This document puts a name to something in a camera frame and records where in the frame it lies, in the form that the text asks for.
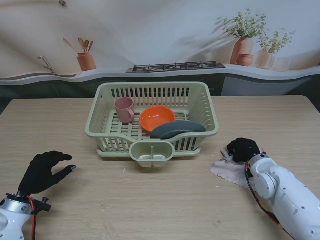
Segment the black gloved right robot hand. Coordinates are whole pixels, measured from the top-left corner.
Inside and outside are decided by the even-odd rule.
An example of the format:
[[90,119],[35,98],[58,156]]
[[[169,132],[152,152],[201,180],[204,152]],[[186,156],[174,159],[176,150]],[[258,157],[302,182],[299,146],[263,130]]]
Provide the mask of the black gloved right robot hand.
[[235,163],[246,163],[254,156],[259,155],[260,149],[254,140],[248,138],[237,138],[229,143],[227,151]]

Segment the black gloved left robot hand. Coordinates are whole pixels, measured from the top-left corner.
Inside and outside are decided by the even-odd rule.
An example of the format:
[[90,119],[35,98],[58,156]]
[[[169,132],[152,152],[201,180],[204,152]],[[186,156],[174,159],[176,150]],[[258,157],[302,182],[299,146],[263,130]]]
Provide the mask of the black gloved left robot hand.
[[39,194],[61,182],[76,169],[76,165],[68,165],[58,173],[53,174],[53,167],[60,162],[70,161],[73,157],[59,151],[50,151],[37,154],[30,162],[26,173],[18,187],[18,193],[22,196]]

